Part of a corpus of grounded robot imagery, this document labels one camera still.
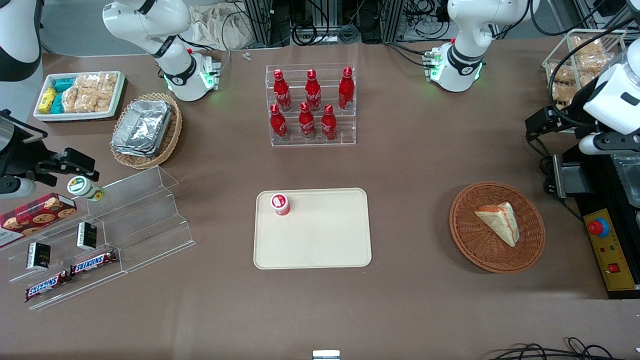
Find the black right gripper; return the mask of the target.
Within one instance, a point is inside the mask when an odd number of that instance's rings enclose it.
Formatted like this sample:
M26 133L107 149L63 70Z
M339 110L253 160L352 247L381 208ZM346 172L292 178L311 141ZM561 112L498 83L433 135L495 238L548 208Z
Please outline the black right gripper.
M95 170L94 158L70 147L55 155L41 139L26 143L32 134L20 127L20 124L20 121L10 115L9 110L1 111L2 179L23 178L44 185L56 185L58 178L55 174L73 174L98 182L100 173ZM49 160L53 155L60 168L36 169L40 162Z

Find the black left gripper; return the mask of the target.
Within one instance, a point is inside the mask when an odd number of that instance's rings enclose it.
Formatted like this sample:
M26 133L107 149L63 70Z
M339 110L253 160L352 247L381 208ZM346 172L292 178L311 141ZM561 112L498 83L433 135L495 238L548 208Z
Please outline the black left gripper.
M575 128L576 136L593 136L594 142L605 142L606 135L602 132L601 123L585 110L586 103L592 98L597 88L597 81L591 80L573 97L567 107L558 109L555 105L547 105L537 112L537 117L525 120L525 139L532 142L545 133L558 133Z

